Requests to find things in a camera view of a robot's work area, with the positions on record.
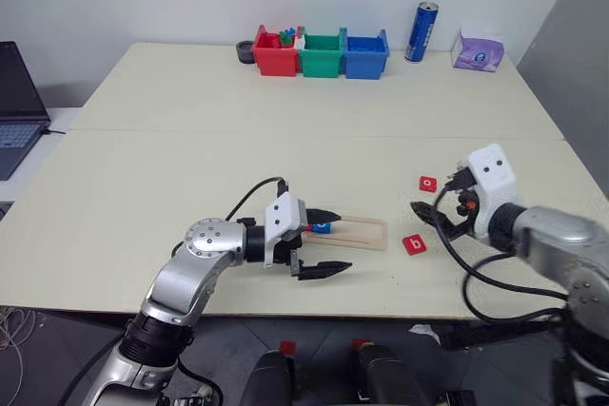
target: blue block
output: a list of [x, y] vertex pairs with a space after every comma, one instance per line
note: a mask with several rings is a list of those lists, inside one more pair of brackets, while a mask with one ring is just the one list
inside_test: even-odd
[[378, 80], [389, 57], [387, 36], [383, 30], [377, 37], [350, 37], [344, 44], [344, 76]]
[[332, 231], [332, 224], [330, 222], [314, 223], [311, 231], [315, 233], [330, 233]]

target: drink can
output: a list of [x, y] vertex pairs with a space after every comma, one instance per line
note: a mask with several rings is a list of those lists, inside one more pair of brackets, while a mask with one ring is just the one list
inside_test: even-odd
[[421, 2], [417, 8], [417, 15], [410, 33], [410, 40], [406, 44], [406, 60], [420, 62], [425, 54], [431, 30], [434, 28], [438, 16], [438, 5], [431, 2]]

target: green bin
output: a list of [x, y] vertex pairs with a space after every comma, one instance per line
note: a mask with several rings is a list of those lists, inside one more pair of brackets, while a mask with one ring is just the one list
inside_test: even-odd
[[338, 35], [304, 35], [304, 49], [298, 50], [304, 76], [338, 78], [343, 66], [346, 28]]

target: cable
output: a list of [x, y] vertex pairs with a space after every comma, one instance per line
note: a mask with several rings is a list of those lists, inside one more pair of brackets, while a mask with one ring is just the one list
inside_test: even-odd
[[257, 183], [256, 185], [254, 185], [251, 189], [249, 189], [249, 192], [247, 192], [244, 197], [235, 205], [234, 208], [232, 208], [232, 211], [230, 211], [230, 213], [228, 213], [228, 216], [226, 216], [226, 220], [230, 221], [230, 219], [235, 215], [235, 213], [237, 211], [239, 211], [239, 208], [241, 208], [243, 206], [243, 204], [247, 201], [247, 199], [249, 199], [249, 197], [251, 197], [251, 195], [256, 192], [258, 189], [260, 189], [263, 185], [265, 184], [269, 184], [269, 183], [275, 183], [275, 182], [279, 182], [284, 183], [285, 185], [285, 179], [282, 178], [281, 176], [275, 176], [273, 178], [267, 178], [264, 181], [260, 181], [259, 183]]
[[[512, 254], [497, 254], [495, 256], [487, 257], [486, 259], [482, 259], [481, 261], [474, 263], [471, 268], [474, 271], [478, 271], [480, 268], [482, 268], [488, 263], [491, 263], [493, 261], [502, 261], [504, 259], [510, 259], [512, 257], [514, 257]], [[473, 275], [471, 275], [469, 272], [465, 274], [465, 278], [463, 278], [461, 287], [461, 295], [467, 308], [472, 312], [474, 316], [476, 316], [480, 320], [484, 320], [488, 323], [518, 323], [526, 320], [540, 318], [542, 316], [561, 316], [564, 313], [564, 310], [560, 308], [545, 308], [540, 309], [539, 311], [535, 311], [533, 313], [523, 314], [522, 316], [515, 316], [513, 318], [492, 318], [490, 316], [487, 316], [474, 306], [474, 304], [469, 299], [469, 296], [467, 295], [467, 284], [469, 283], [469, 280], [472, 279], [472, 276]]]
[[184, 242], [178, 242], [175, 246], [173, 246], [173, 249], [171, 249], [171, 257], [175, 257], [182, 244], [184, 244]]
[[68, 404], [68, 400], [76, 389], [76, 386], [81, 381], [81, 379], [85, 377], [85, 375], [88, 373], [88, 370], [90, 370], [97, 362], [97, 360], [99, 360], [107, 351], [109, 351], [122, 337], [123, 334], [121, 333], [111, 339], [104, 347], [102, 347], [93, 357], [88, 360], [85, 366], [83, 366], [83, 368], [68, 384], [66, 390], [64, 390], [64, 393], [61, 395], [61, 398], [59, 398], [59, 402], [57, 403], [58, 406], [65, 406], [66, 404]]
[[[19, 316], [21, 321], [14, 330], [11, 330], [10, 318], [13, 316]], [[29, 325], [29, 330], [27, 330], [26, 335], [24, 337], [21, 337], [21, 339], [19, 339], [20, 333], [24, 329], [28, 328], [27, 324], [29, 321], [31, 321], [31, 324]], [[3, 334], [9, 336], [8, 338], [3, 338], [2, 340], [0, 340], [0, 351], [4, 351], [9, 347], [19, 346], [26, 342], [33, 333], [35, 326], [35, 311], [24, 311], [22, 309], [13, 308], [10, 306], [0, 306], [0, 327], [4, 330]]]
[[51, 133], [58, 133], [60, 135], [66, 135], [66, 132], [62, 132], [61, 130], [50, 130], [48, 128], [43, 128], [41, 132], [43, 135], [50, 135]]
[[494, 280], [492, 278], [489, 278], [488, 276], [483, 275], [482, 273], [479, 273], [476, 269], [472, 268], [466, 261], [464, 261], [463, 258], [457, 252], [457, 250], [450, 243], [450, 240], [448, 239], [448, 237], [442, 231], [442, 225], [440, 223], [438, 205], [440, 204], [440, 201], [444, 198], [444, 195], [446, 195], [447, 191], [448, 191], [448, 187], [446, 186], [444, 189], [442, 189], [442, 191], [438, 195], [438, 198], [436, 198], [436, 201], [434, 201], [434, 204], [433, 204], [434, 211], [432, 213], [433, 219], [434, 219], [434, 224], [436, 225], [436, 232], [438, 232], [438, 236], [440, 237], [442, 244], [448, 251], [448, 254], [451, 255], [451, 257], [459, 264], [459, 266], [463, 270], [465, 270], [467, 273], [469, 273], [474, 278], [481, 280], [483, 282], [486, 282], [487, 284], [494, 285], [495, 287], [499, 287], [501, 289], [509, 290], [512, 292], [520, 292], [523, 294], [542, 295], [542, 296], [552, 297], [555, 299], [565, 300], [565, 301], [568, 300], [568, 296], [566, 296], [565, 294], [562, 294], [561, 292], [556, 292], [554, 290], [539, 289], [537, 287], [523, 287], [520, 285], [508, 284], [508, 283], [502, 282], [500, 280]]
[[12, 347], [17, 353], [17, 357], [19, 358], [19, 382], [17, 383], [17, 388], [15, 389], [15, 393], [12, 394], [12, 398], [7, 403], [7, 406], [10, 406], [17, 396], [19, 392], [21, 392], [21, 384], [23, 383], [23, 357], [21, 356], [21, 350], [19, 349], [18, 344], [13, 344], [12, 338], [10, 337], [10, 333], [7, 332], [2, 326], [0, 326], [0, 331], [4, 334], [7, 341], [9, 342], [10, 347]]
[[199, 382], [203, 382], [204, 384], [207, 384], [209, 387], [211, 387], [213, 389], [213, 391], [216, 393], [216, 395], [218, 396], [218, 404], [216, 406], [222, 406], [224, 404], [225, 394], [222, 392], [222, 389], [220, 388], [220, 386], [218, 384], [216, 384], [213, 380], [190, 371], [185, 366], [185, 364], [182, 363], [182, 360], [179, 357], [178, 357], [178, 370], [180, 370], [186, 376], [188, 376], [194, 380], [198, 380]]

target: wooden board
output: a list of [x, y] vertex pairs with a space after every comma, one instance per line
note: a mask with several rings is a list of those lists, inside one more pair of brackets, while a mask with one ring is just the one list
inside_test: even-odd
[[387, 225], [378, 219], [343, 216], [340, 221], [332, 223], [331, 233], [304, 232], [303, 242], [384, 251], [387, 248]]

